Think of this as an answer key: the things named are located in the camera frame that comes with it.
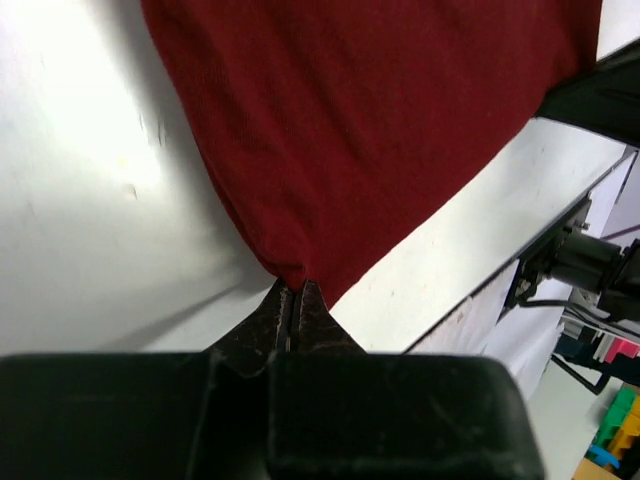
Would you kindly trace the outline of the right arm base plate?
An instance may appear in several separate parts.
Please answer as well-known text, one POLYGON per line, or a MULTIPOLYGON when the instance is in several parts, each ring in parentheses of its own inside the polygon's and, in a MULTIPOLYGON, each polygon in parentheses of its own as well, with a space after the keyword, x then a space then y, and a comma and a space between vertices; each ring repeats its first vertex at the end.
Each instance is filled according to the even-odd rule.
POLYGON ((519 257, 504 307, 558 306, 558 301, 534 300, 538 285, 554 279, 598 297, 603 317, 580 305, 571 309, 591 324, 602 322, 624 334, 629 321, 639 325, 639 241, 622 248, 586 233, 591 200, 583 197, 541 234, 519 257))

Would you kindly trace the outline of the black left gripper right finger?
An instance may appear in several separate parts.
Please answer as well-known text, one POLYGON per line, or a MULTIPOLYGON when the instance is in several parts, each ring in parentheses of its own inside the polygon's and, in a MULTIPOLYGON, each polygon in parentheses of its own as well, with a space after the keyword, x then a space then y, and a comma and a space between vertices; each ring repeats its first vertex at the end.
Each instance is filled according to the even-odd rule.
POLYGON ((293 304, 269 362, 266 466, 274 479, 541 479, 509 371, 483 356, 367 354, 317 284, 293 304))

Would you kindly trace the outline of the dark red t shirt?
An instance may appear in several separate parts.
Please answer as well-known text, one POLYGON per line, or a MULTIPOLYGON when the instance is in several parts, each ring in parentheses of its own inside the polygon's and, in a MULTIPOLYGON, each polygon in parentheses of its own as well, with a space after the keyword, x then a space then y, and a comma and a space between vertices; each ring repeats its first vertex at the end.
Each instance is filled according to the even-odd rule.
POLYGON ((598 1, 145 1, 258 261, 334 305, 596 60, 598 1))

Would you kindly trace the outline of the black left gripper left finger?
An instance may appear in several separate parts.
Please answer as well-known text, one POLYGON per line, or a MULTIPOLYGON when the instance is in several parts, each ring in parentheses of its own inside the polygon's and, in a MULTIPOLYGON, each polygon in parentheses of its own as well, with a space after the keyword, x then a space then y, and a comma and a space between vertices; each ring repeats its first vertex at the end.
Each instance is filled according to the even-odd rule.
POLYGON ((202 351, 3 357, 2 477, 266 478, 264 370, 292 305, 277 281, 202 351))

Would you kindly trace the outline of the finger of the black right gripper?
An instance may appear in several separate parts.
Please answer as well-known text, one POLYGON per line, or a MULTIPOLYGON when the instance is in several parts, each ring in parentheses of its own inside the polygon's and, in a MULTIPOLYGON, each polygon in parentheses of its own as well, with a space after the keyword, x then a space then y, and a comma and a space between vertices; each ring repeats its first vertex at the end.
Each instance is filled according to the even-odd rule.
POLYGON ((639 41, 550 90, 535 115, 639 146, 639 41))

